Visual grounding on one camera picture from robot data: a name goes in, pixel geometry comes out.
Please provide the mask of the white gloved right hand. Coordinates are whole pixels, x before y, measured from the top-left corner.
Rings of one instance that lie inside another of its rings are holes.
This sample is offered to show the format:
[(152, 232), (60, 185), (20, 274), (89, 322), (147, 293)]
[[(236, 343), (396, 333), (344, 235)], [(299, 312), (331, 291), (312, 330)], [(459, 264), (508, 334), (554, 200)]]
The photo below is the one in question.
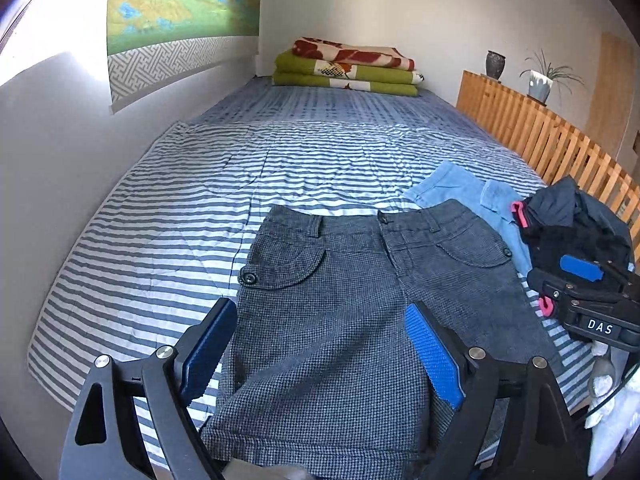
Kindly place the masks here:
[(602, 478), (639, 429), (639, 364), (631, 363), (628, 352), (600, 341), (591, 344), (591, 354), (584, 422), (591, 431), (587, 474)]

